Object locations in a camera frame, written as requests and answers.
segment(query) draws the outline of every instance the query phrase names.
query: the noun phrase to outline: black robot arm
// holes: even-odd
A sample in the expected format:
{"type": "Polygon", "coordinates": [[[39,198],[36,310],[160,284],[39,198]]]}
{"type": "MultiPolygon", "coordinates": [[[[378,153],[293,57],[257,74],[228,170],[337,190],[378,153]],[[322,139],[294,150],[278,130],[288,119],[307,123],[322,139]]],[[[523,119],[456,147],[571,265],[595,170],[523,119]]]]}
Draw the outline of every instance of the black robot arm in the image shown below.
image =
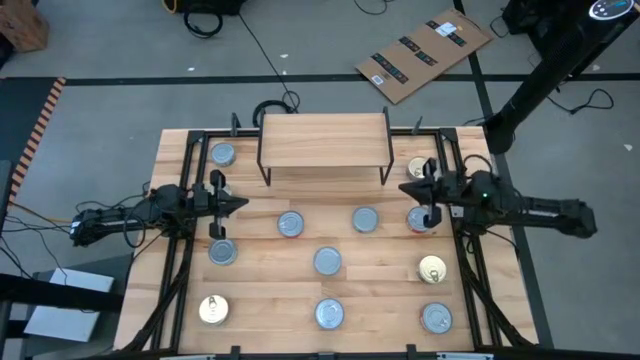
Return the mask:
{"type": "Polygon", "coordinates": [[[226,236],[221,218],[228,217],[249,200],[229,195],[223,188],[225,176],[219,170],[210,175],[213,192],[203,183],[191,190],[176,185],[152,189],[149,196],[133,207],[84,210],[73,218],[69,236],[74,246],[88,246],[113,233],[142,229],[160,229],[166,236],[186,238],[191,225],[199,217],[213,216],[209,235],[214,239],[226,236]]]}
{"type": "Polygon", "coordinates": [[[435,168],[435,160],[429,159],[424,179],[399,185],[420,205],[431,207],[431,215],[425,217],[428,227],[441,221],[435,204],[446,204],[457,207],[463,230],[473,235],[482,235],[493,225],[553,228],[579,238],[589,238],[597,231],[593,210],[580,200],[525,197],[487,171],[476,171],[470,177],[449,171],[436,180],[435,168]]]}

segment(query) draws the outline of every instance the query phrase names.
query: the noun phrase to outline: wooden tabletop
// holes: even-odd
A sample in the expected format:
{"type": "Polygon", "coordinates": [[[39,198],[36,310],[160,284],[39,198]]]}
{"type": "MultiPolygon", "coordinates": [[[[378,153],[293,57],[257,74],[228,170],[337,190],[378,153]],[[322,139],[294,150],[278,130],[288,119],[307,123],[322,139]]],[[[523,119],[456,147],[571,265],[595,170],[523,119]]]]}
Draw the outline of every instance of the wooden tabletop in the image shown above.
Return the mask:
{"type": "Polygon", "coordinates": [[[379,114],[266,114],[265,167],[388,166],[387,125],[379,114]]]}
{"type": "MultiPolygon", "coordinates": [[[[463,156],[489,157],[481,128],[457,131],[463,156]]],[[[178,183],[187,133],[163,131],[152,187],[178,183]]],[[[395,165],[386,186],[380,184],[376,168],[283,168],[267,187],[256,165],[257,138],[212,139],[209,145],[220,142],[233,144],[237,153],[235,163],[221,170],[233,194],[250,203],[223,222],[238,248],[230,266],[211,263],[211,220],[198,221],[180,353],[229,353],[232,345],[240,345],[244,353],[402,352],[406,344],[416,344],[418,351],[472,350],[450,219],[443,211],[436,228],[426,235],[413,233],[406,215],[417,203],[398,190],[398,184],[407,181],[411,158],[436,156],[432,138],[393,138],[395,165]],[[363,205],[375,207],[380,215],[378,229],[370,234],[358,233],[351,225],[353,210],[363,205]],[[278,216],[288,210],[304,217],[299,238],[285,239],[277,231],[278,216]],[[322,246],[334,246],[342,255],[342,268],[334,276],[322,276],[313,268],[313,255],[322,246]],[[417,265],[426,255],[437,255],[447,264],[442,283],[419,281],[417,265]],[[200,302],[213,294],[229,301],[229,317],[220,326],[207,325],[198,316],[200,302]],[[344,323],[335,331],[320,330],[314,320],[315,305],[328,297],[345,309],[344,323]],[[420,312],[431,302],[441,302],[453,313],[453,328],[444,335],[431,334],[420,324],[420,312]]],[[[473,172],[486,165],[470,159],[467,166],[473,172]]],[[[206,173],[214,168],[208,159],[206,173]]],[[[508,228],[492,230],[510,237],[508,228]]],[[[481,241],[494,300],[521,334],[536,342],[513,247],[490,235],[481,241]]],[[[167,241],[159,240],[133,264],[115,348],[132,339],[155,307],[166,249],[167,241]]],[[[482,309],[477,298],[476,303],[482,309]]],[[[167,312],[163,346],[169,343],[172,317],[173,307],[167,312]]],[[[490,344],[484,312],[479,317],[483,339],[490,344]]]]}

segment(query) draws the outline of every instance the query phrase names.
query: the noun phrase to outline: gray floor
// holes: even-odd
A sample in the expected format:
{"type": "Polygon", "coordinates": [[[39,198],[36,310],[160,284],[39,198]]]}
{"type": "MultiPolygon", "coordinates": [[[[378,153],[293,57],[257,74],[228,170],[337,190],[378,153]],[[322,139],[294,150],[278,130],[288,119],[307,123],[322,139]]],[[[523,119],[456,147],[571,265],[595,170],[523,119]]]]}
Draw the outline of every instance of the gray floor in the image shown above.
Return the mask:
{"type": "MultiPolygon", "coordinates": [[[[505,3],[464,1],[468,15],[483,27],[505,3]]],[[[385,15],[372,17],[350,1],[254,0],[243,14],[279,71],[334,74],[355,73],[354,66],[373,51],[449,7],[449,0],[398,0],[385,15]]],[[[235,17],[225,18],[220,36],[201,41],[156,0],[49,0],[40,9],[52,26],[49,47],[14,57],[0,76],[271,75],[235,17]]],[[[640,72],[638,56],[629,56],[640,53],[639,32],[636,23],[597,59],[599,72],[640,72]]],[[[532,53],[525,36],[509,36],[494,40],[478,56],[485,74],[525,74],[531,70],[527,58],[532,53]]],[[[470,73],[468,61],[450,72],[470,73]]],[[[518,85],[487,84],[494,111],[518,85]]],[[[571,83],[553,97],[575,106],[596,87],[615,98],[613,110],[568,116],[545,102],[519,129],[507,159],[522,193],[579,197],[596,211],[600,231],[588,240],[553,231],[527,232],[556,346],[640,353],[640,266],[634,261],[640,250],[633,243],[640,230],[633,221],[640,202],[635,196],[640,194],[632,187],[640,174],[635,155],[640,148],[624,147],[638,145],[634,105],[640,83],[571,83]]],[[[290,88],[300,94],[302,112],[375,112],[390,106],[365,82],[296,83],[290,88]]],[[[281,94],[278,84],[66,87],[18,202],[67,218],[79,201],[114,203],[149,179],[163,128],[227,127],[231,112],[249,125],[257,103],[281,94]]],[[[424,116],[423,125],[434,126],[482,116],[472,82],[434,82],[390,106],[390,114],[393,125],[412,125],[424,116]]],[[[30,271],[55,266],[33,234],[6,238],[30,271]]],[[[48,233],[46,239],[64,266],[130,252],[118,236],[89,248],[71,247],[63,234],[48,233]]],[[[16,273],[4,260],[0,271],[16,273]]]]}

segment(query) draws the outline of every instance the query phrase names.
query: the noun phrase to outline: black floor stripe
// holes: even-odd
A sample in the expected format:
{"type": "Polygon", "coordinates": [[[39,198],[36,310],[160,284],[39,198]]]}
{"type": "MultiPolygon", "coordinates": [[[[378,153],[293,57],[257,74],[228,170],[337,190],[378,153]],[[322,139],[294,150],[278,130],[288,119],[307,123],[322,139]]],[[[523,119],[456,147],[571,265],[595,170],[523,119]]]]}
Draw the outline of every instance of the black floor stripe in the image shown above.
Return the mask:
{"type": "MultiPolygon", "coordinates": [[[[464,6],[462,0],[453,0],[453,4],[456,10],[464,14],[464,6]]],[[[488,118],[493,115],[493,109],[491,107],[491,100],[487,92],[485,84],[485,78],[491,75],[484,76],[482,74],[482,68],[480,67],[480,61],[476,53],[469,55],[469,64],[471,66],[471,72],[474,75],[474,83],[476,91],[478,92],[478,100],[480,101],[480,108],[484,117],[488,118]]],[[[523,81],[527,75],[523,75],[521,80],[510,81],[523,81]]],[[[504,155],[495,156],[496,166],[498,173],[503,181],[511,184],[511,174],[509,173],[509,166],[507,164],[506,157],[504,155]]],[[[551,329],[549,328],[549,322],[542,302],[542,294],[540,293],[540,286],[535,274],[535,268],[533,267],[533,259],[531,258],[531,250],[529,249],[529,243],[527,242],[524,228],[521,226],[512,227],[513,237],[520,249],[520,266],[522,268],[523,278],[525,280],[525,287],[527,289],[527,296],[529,298],[529,305],[531,307],[531,313],[535,322],[536,332],[538,334],[538,342],[545,348],[553,348],[553,340],[551,338],[551,329]]]]}
{"type": "MultiPolygon", "coordinates": [[[[484,82],[522,82],[528,74],[481,74],[484,82]]],[[[12,81],[50,78],[13,77],[12,81]]],[[[361,74],[283,75],[286,83],[367,82],[361,74]]],[[[477,75],[442,74],[433,81],[475,82],[477,75]]],[[[582,74],[573,81],[640,81],[640,73],[582,74]]],[[[142,77],[142,78],[70,78],[65,86],[126,86],[126,85],[199,85],[199,84],[271,84],[279,83],[275,75],[249,76],[192,76],[192,77],[142,77]]]]}

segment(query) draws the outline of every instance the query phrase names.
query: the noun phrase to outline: metal can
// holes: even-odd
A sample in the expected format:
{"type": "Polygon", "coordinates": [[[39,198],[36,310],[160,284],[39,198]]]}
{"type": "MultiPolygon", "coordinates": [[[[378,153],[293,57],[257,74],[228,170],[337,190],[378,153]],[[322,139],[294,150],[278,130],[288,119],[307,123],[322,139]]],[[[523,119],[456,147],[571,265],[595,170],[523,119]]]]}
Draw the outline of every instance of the metal can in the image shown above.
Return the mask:
{"type": "Polygon", "coordinates": [[[335,330],[344,321],[344,309],[336,299],[324,299],[316,306],[316,322],[325,330],[335,330]]]}
{"type": "Polygon", "coordinates": [[[295,238],[304,230],[304,219],[296,211],[287,211],[278,218],[278,231],[288,238],[295,238]]]}
{"type": "Polygon", "coordinates": [[[227,167],[236,161],[236,150],[231,144],[216,144],[211,150],[211,158],[216,165],[227,167]]]}
{"type": "Polygon", "coordinates": [[[447,276],[447,265],[435,255],[426,256],[418,265],[418,276],[429,284],[437,284],[447,276]]]}
{"type": "Polygon", "coordinates": [[[340,252],[333,247],[323,247],[313,257],[313,267],[322,275],[335,275],[342,266],[340,252]]]}
{"type": "Polygon", "coordinates": [[[424,307],[420,314],[420,322],[425,329],[434,334],[444,334],[451,330],[453,316],[444,304],[431,303],[424,307]]]}
{"type": "Polygon", "coordinates": [[[231,265],[238,257],[236,244],[229,240],[215,240],[209,247],[209,259],[216,265],[231,265]]]}
{"type": "Polygon", "coordinates": [[[426,158],[422,156],[417,156],[409,161],[409,165],[407,165],[407,176],[412,181],[424,179],[424,173],[422,172],[422,167],[427,162],[426,158]]]}
{"type": "Polygon", "coordinates": [[[200,320],[211,325],[220,325],[229,315],[229,303],[220,295],[207,296],[200,303],[200,320]]]}
{"type": "Polygon", "coordinates": [[[378,212],[369,206],[362,206],[353,212],[353,227],[357,232],[370,233],[378,227],[378,212]]]}
{"type": "MultiPolygon", "coordinates": [[[[427,159],[422,156],[414,157],[409,161],[409,165],[407,165],[407,176],[411,181],[424,179],[424,172],[422,171],[422,168],[426,162],[427,159]]],[[[433,173],[433,177],[437,179],[440,177],[440,162],[436,160],[436,163],[437,168],[433,173]]]]}
{"type": "Polygon", "coordinates": [[[407,215],[407,224],[409,224],[411,231],[422,234],[429,230],[428,227],[424,226],[425,216],[429,216],[428,208],[416,206],[409,210],[409,214],[407,215]]]}

